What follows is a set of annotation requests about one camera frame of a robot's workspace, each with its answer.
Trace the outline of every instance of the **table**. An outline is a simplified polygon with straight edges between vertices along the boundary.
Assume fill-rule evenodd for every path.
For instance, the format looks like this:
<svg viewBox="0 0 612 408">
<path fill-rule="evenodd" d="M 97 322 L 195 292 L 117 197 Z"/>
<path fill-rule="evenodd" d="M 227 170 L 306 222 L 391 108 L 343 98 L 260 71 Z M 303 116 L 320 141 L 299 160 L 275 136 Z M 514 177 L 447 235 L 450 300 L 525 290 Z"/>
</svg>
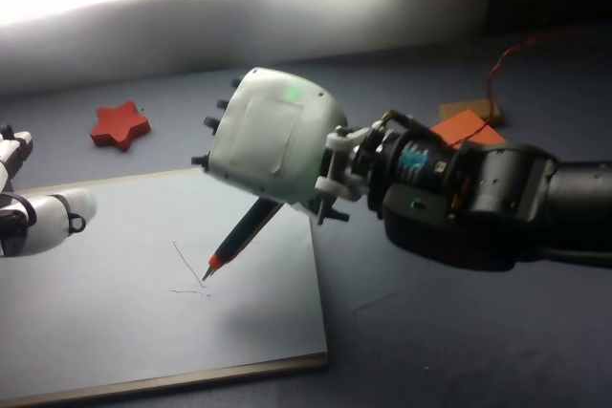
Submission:
<svg viewBox="0 0 612 408">
<path fill-rule="evenodd" d="M 609 25 L 597 28 L 610 37 Z M 351 125 L 386 109 L 425 124 L 440 103 L 483 95 L 483 81 L 515 37 L 480 39 L 387 56 L 282 64 L 330 91 Z M 534 50 L 495 81 L 509 140 L 568 161 L 612 158 L 611 61 L 581 47 Z M 33 133 L 15 184 L 44 184 L 184 168 L 206 153 L 215 101 L 237 71 L 119 83 L 8 100 L 3 122 Z M 122 154 L 88 138 L 95 109 L 133 98 L 152 132 Z M 78 406 L 514 407 L 612 404 L 612 271 L 550 262 L 506 273 L 448 268 L 401 251 L 362 200 L 351 222 L 314 229 L 331 364 L 325 371 L 125 396 Z"/>
</svg>

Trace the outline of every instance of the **robotic hand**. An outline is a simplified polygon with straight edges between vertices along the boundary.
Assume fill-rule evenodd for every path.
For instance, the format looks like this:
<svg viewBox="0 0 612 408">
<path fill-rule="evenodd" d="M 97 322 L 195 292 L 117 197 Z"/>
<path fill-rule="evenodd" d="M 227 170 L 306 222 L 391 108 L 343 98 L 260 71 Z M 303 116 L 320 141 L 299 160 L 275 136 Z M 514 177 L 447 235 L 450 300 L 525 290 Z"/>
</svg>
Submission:
<svg viewBox="0 0 612 408">
<path fill-rule="evenodd" d="M 0 256 L 49 250 L 85 229 L 96 215 L 96 201 L 82 188 L 28 199 L 12 193 L 11 179 L 32 150 L 30 133 L 0 128 Z"/>
<path fill-rule="evenodd" d="M 210 152 L 192 159 L 255 195 L 348 221 L 332 205 L 367 195 L 396 245 L 442 263 L 505 270 L 542 258 L 612 266 L 612 162 L 563 163 L 535 147 L 455 150 L 414 118 L 386 112 L 347 127 L 315 83 L 267 69 L 235 80 Z M 389 128 L 393 121 L 402 129 Z"/>
</svg>

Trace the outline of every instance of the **pen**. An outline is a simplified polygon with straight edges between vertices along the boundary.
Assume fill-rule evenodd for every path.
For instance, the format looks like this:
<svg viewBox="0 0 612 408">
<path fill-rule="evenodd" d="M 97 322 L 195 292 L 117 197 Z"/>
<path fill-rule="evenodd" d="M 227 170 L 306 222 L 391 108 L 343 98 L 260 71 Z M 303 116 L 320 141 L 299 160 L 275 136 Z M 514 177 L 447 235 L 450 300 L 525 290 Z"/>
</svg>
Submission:
<svg viewBox="0 0 612 408">
<path fill-rule="evenodd" d="M 217 269 L 233 260 L 282 205 L 276 201 L 259 198 L 210 257 L 207 273 L 202 280 L 206 281 Z"/>
</svg>

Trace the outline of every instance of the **red star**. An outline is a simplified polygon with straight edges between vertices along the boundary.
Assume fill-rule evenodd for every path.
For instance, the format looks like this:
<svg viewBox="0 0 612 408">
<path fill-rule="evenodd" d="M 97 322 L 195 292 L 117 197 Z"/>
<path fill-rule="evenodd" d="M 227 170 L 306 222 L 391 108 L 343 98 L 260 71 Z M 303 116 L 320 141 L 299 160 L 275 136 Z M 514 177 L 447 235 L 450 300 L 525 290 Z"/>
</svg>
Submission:
<svg viewBox="0 0 612 408">
<path fill-rule="evenodd" d="M 126 152 L 132 140 L 151 130 L 149 120 L 138 113 L 133 100 L 127 100 L 116 109 L 101 108 L 96 111 L 98 125 L 92 130 L 92 140 L 98 147 L 117 145 Z"/>
</svg>

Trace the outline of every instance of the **red wire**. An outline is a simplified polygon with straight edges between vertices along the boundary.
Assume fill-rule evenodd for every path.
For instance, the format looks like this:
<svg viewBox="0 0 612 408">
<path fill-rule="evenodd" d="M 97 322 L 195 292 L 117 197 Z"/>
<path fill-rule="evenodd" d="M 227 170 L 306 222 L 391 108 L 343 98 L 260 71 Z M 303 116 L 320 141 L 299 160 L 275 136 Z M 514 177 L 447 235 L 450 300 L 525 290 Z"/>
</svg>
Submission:
<svg viewBox="0 0 612 408">
<path fill-rule="evenodd" d="M 497 59 L 497 62 L 495 63 L 491 71 L 489 72 L 489 78 L 487 79 L 487 85 L 485 87 L 486 94 L 487 94 L 487 100 L 489 101 L 489 114 L 487 115 L 487 118 L 484 120 L 482 126 L 480 126 L 476 131 L 471 133 L 469 136 L 466 136 L 452 143 L 450 145 L 451 147 L 454 147 L 455 145 L 458 145 L 462 142 L 465 142 L 466 140 L 473 138 L 477 134 L 481 133 L 483 129 L 489 126 L 493 118 L 493 114 L 495 112 L 495 100 L 493 99 L 493 89 L 492 89 L 493 79 L 495 78 L 495 75 L 501 70 L 501 68 L 504 65 L 504 61 L 506 60 L 508 56 L 510 56 L 511 54 L 517 54 L 519 52 L 522 52 L 525 48 L 531 47 L 539 42 L 540 42 L 539 37 L 530 37 L 524 42 L 514 45 L 513 47 L 510 47 L 499 57 L 499 59 Z"/>
</svg>

